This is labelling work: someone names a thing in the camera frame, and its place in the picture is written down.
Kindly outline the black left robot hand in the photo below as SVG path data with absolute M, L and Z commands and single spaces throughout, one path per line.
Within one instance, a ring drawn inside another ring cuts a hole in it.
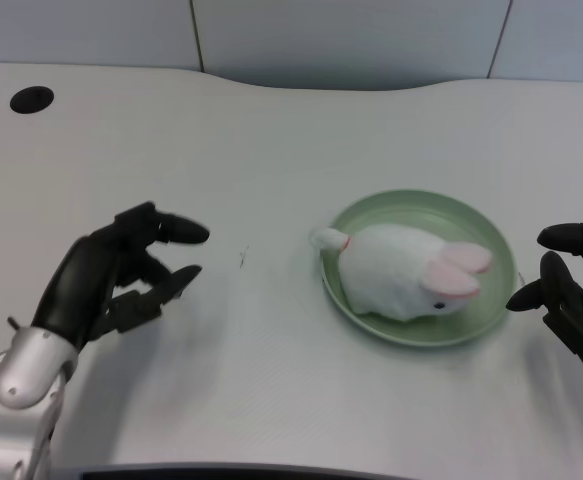
M 82 350 L 116 331 L 125 333 L 162 315 L 202 267 L 170 271 L 147 247 L 158 242 L 199 245 L 210 236 L 203 225 L 145 202 L 79 238 L 45 289 L 31 325 Z

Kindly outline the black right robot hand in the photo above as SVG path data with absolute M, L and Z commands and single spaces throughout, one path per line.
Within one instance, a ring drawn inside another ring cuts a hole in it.
M 537 242 L 547 249 L 540 260 L 540 277 L 513 294 L 506 308 L 511 312 L 546 308 L 545 325 L 583 363 L 583 288 L 559 256 L 566 252 L 583 259 L 583 223 L 547 227 Z

